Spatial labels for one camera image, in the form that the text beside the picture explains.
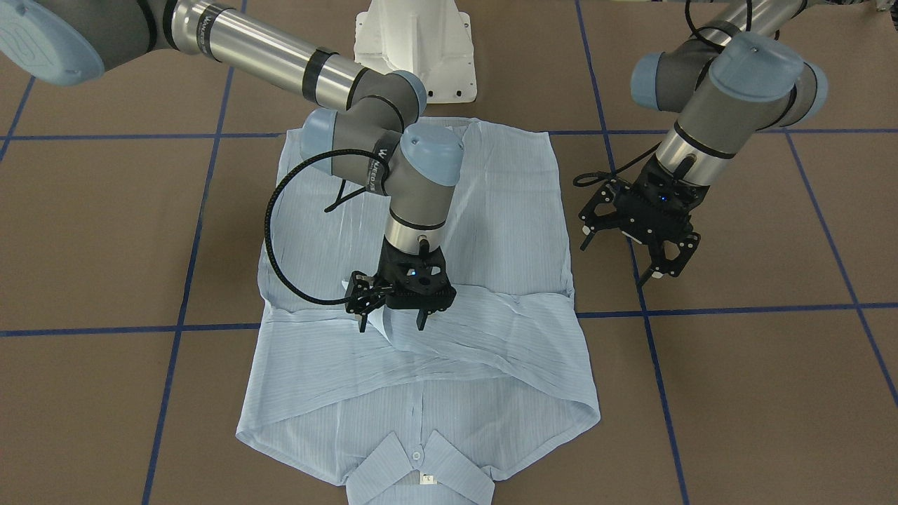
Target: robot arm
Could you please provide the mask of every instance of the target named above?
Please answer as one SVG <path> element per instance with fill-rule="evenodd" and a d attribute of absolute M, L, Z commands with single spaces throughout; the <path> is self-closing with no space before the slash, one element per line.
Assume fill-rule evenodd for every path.
<path fill-rule="evenodd" d="M 757 2 L 753 30 L 757 26 L 760 32 L 739 33 L 734 30 L 743 29 L 746 18 L 745 4 L 737 2 L 700 30 L 721 45 L 719 55 L 693 38 L 669 58 L 649 55 L 639 62 L 631 80 L 634 99 L 680 116 L 665 139 L 645 153 L 651 156 L 632 184 L 618 174 L 575 179 L 578 186 L 602 183 L 579 213 L 587 235 L 581 249 L 596 232 L 619 228 L 648 247 L 651 264 L 640 286 L 650 277 L 680 275 L 701 239 L 691 212 L 752 133 L 794 124 L 825 101 L 823 72 L 768 38 L 805 7 L 801 1 Z M 613 211 L 597 214 L 606 204 Z M 673 258 L 665 254 L 665 243 L 677 250 Z"/>
<path fill-rule="evenodd" d="M 292 291 L 345 303 L 362 331 L 379 306 L 418 309 L 423 329 L 428 315 L 452 304 L 440 243 L 463 149 L 449 130 L 416 124 L 427 96 L 413 74 L 379 74 L 207 0 L 0 0 L 0 49 L 52 84 L 96 79 L 165 48 L 205 55 L 321 105 L 304 126 L 304 158 L 324 154 L 320 170 L 391 197 L 376 274 L 354 272 L 340 300 L 309 297 L 279 275 Z M 365 156 L 330 156 L 347 149 Z M 277 265 L 270 247 L 269 258 Z"/>

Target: light blue shirt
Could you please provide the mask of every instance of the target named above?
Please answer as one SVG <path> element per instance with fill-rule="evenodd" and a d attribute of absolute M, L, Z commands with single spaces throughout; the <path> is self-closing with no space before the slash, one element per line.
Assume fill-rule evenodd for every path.
<path fill-rule="evenodd" d="M 359 333 L 342 306 L 304 302 L 260 259 L 265 312 L 237 438 L 346 485 L 350 505 L 488 505 L 494 481 L 599 420 L 548 136 L 424 121 L 465 147 L 443 243 L 458 296 L 425 331 L 417 312 L 387 309 Z M 300 135 L 287 133 L 278 178 L 301 161 Z M 323 214 L 338 187 L 306 170 L 273 218 L 278 262 L 316 297 L 376 271 L 388 216 L 372 194 Z"/>

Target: blue joint cap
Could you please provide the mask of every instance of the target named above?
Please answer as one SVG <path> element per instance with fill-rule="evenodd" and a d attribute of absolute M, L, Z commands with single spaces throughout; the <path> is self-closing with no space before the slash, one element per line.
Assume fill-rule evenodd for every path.
<path fill-rule="evenodd" d="M 59 86 L 106 72 L 100 54 L 81 33 L 33 0 L 0 0 L 0 51 L 41 81 Z"/>
<path fill-rule="evenodd" d="M 427 89 L 424 87 L 424 83 L 418 79 L 417 75 L 412 74 L 406 70 L 397 70 L 392 72 L 395 75 L 399 75 L 403 77 L 406 81 L 409 81 L 411 87 L 415 89 L 415 94 L 418 96 L 418 116 L 424 113 L 425 107 L 427 107 Z"/>
<path fill-rule="evenodd" d="M 664 53 L 651 53 L 642 57 L 629 78 L 629 95 L 633 97 L 633 101 L 653 111 L 660 111 L 655 86 L 662 54 Z"/>
<path fill-rule="evenodd" d="M 315 109 L 309 114 L 303 124 L 303 138 L 299 143 L 299 154 L 304 160 L 334 148 L 334 125 L 336 122 L 337 112 L 335 111 Z M 328 175 L 333 175 L 333 158 L 321 160 L 314 167 Z"/>
<path fill-rule="evenodd" d="M 708 75 L 720 91 L 737 100 L 773 102 L 792 91 L 804 69 L 805 61 L 795 51 L 749 31 L 730 41 Z"/>
<path fill-rule="evenodd" d="M 811 103 L 811 108 L 807 110 L 807 114 L 805 116 L 796 121 L 796 124 L 803 122 L 804 120 L 811 119 L 820 109 L 823 108 L 823 104 L 826 103 L 826 97 L 830 93 L 830 82 L 829 79 L 826 78 L 826 74 L 823 72 L 823 69 L 818 67 L 817 65 L 809 62 L 805 62 L 805 65 L 810 66 L 811 70 L 814 71 L 814 77 L 817 78 L 817 94 L 814 96 L 814 102 Z"/>
<path fill-rule="evenodd" d="M 415 123 L 402 134 L 400 149 L 411 166 L 432 182 L 451 188 L 462 177 L 462 140 L 447 128 Z"/>

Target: brown floor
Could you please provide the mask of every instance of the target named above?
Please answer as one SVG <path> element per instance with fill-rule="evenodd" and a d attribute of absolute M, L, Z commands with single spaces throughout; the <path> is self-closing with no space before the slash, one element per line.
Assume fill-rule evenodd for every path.
<path fill-rule="evenodd" d="M 829 102 L 749 142 L 695 212 L 689 268 L 643 293 L 619 234 L 577 250 L 591 192 L 570 180 L 671 126 L 632 103 L 629 73 L 686 36 L 682 6 L 457 3 L 480 96 L 428 113 L 553 133 L 603 413 L 494 502 L 898 503 L 888 15 L 816 7 L 784 29 L 826 71 Z M 250 0 L 249 13 L 351 55 L 367 5 Z M 233 435 L 279 134 L 312 105 L 173 51 L 72 89 L 0 58 L 0 90 L 0 503 L 345 503 Z"/>

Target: black band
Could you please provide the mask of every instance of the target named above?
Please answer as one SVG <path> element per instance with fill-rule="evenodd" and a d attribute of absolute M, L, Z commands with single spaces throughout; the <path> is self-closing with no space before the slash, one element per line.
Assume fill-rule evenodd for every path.
<path fill-rule="evenodd" d="M 349 87 L 349 96 L 346 97 L 346 110 L 348 111 L 350 107 L 352 107 L 352 98 L 356 96 L 356 88 L 358 88 L 358 83 L 362 82 L 362 75 L 365 75 L 368 70 L 371 70 L 367 66 L 362 67 L 362 71 L 356 75 L 356 80 L 352 82 L 352 85 Z"/>
<path fill-rule="evenodd" d="M 731 160 L 735 157 L 734 154 L 724 153 L 723 151 L 717 151 L 717 149 L 715 149 L 713 147 L 705 146 L 704 144 L 702 144 L 695 138 L 692 138 L 691 135 L 689 135 L 688 133 L 685 132 L 685 130 L 682 129 L 682 127 L 680 126 L 680 121 L 676 121 L 674 123 L 673 129 L 674 129 L 674 131 L 676 131 L 677 135 L 679 135 L 683 140 L 688 142 L 690 146 L 695 147 L 696 149 L 700 150 L 702 153 L 704 153 L 706 155 L 712 155 L 712 156 L 714 156 L 716 158 L 720 158 L 722 160 Z"/>
<path fill-rule="evenodd" d="M 399 131 L 405 131 L 405 121 L 402 119 L 402 113 L 399 112 L 399 107 L 396 107 L 396 105 L 393 104 L 393 102 L 390 102 L 389 100 L 387 100 L 386 98 L 382 97 L 379 94 L 367 94 L 362 97 L 362 100 L 364 100 L 365 98 L 374 98 L 376 100 L 380 100 L 381 102 L 389 105 L 390 108 L 393 109 L 393 112 L 396 112 L 396 117 L 399 118 L 399 124 L 400 124 Z"/>
<path fill-rule="evenodd" d="M 174 7 L 177 4 L 178 0 L 168 0 L 163 10 L 163 34 L 165 35 L 165 40 L 175 49 L 178 49 L 178 45 L 174 43 L 174 37 L 172 36 L 172 22 L 174 22 Z"/>
<path fill-rule="evenodd" d="M 199 50 L 204 55 L 219 63 L 221 63 L 221 60 L 212 54 L 212 26 L 215 24 L 219 14 L 231 9 L 233 9 L 233 7 L 211 4 L 209 7 L 206 7 L 206 10 L 199 16 L 199 22 L 197 23 L 197 45 L 199 46 Z"/>
<path fill-rule="evenodd" d="M 765 126 L 764 128 L 758 128 L 758 131 L 775 126 L 777 123 L 782 121 L 783 118 L 786 117 L 788 112 L 792 110 L 792 107 L 795 106 L 795 100 L 797 100 L 797 98 L 798 98 L 798 86 L 794 85 L 794 86 L 792 86 L 792 91 L 790 91 L 788 94 L 788 103 L 786 104 L 786 108 L 783 109 L 783 113 L 780 114 L 779 117 L 776 118 L 771 124 Z"/>
<path fill-rule="evenodd" d="M 705 77 L 708 76 L 708 71 L 711 69 L 712 63 L 714 63 L 714 59 L 708 60 L 708 63 L 706 63 L 705 66 L 701 68 L 701 72 L 699 72 L 699 78 L 695 81 L 695 91 L 698 91 L 701 83 L 705 81 Z"/>
<path fill-rule="evenodd" d="M 318 89 L 318 77 L 328 58 L 337 54 L 329 49 L 317 48 L 309 58 L 309 64 L 305 66 L 303 72 L 303 97 L 312 103 L 318 103 L 315 99 L 315 90 Z"/>
<path fill-rule="evenodd" d="M 405 219 L 403 219 L 399 216 L 396 216 L 396 213 L 392 211 L 392 208 L 390 209 L 390 216 L 393 219 L 396 219 L 396 222 L 399 223 L 400 225 L 408 226 L 409 228 L 414 228 L 416 230 L 422 230 L 422 231 L 437 230 L 439 228 L 442 228 L 446 224 L 446 222 L 443 221 L 439 225 L 433 225 L 433 226 L 415 225 L 415 224 L 412 224 L 412 223 L 406 221 Z"/>
<path fill-rule="evenodd" d="M 137 0 L 140 10 L 144 12 L 146 19 L 146 29 L 150 34 L 150 41 L 146 44 L 146 52 L 152 51 L 156 47 L 156 41 L 159 40 L 159 29 L 156 28 L 156 19 L 153 17 L 153 9 L 146 0 Z"/>
<path fill-rule="evenodd" d="M 895 28 L 898 28 L 898 18 L 896 18 L 896 21 L 895 21 Z M 811 101 L 811 107 L 814 107 L 814 102 L 817 101 L 817 94 L 820 92 L 820 76 L 817 75 L 817 73 L 814 71 L 814 68 L 812 66 L 808 65 L 807 63 L 805 63 L 805 66 L 810 68 L 811 73 L 814 74 L 814 83 L 816 84 L 816 86 L 814 86 L 814 99 Z M 797 91 L 798 91 L 798 84 L 796 84 L 796 87 L 792 88 L 792 92 L 795 93 L 796 95 L 798 95 Z M 796 98 L 793 97 L 793 101 L 789 104 L 790 109 L 792 108 L 793 105 L 795 105 L 795 99 Z M 800 120 L 803 120 L 805 117 L 807 117 L 807 112 L 805 112 L 804 116 L 798 118 L 797 120 L 793 121 L 792 123 L 783 125 L 783 128 L 790 127 L 790 126 L 798 123 Z"/>
<path fill-rule="evenodd" d="M 731 22 L 719 19 L 711 20 L 710 22 L 708 22 L 708 24 L 701 27 L 702 30 L 706 28 L 713 28 L 714 30 L 722 31 L 725 34 L 729 35 L 730 39 L 742 33 L 742 31 L 739 30 L 738 26 L 732 24 Z"/>

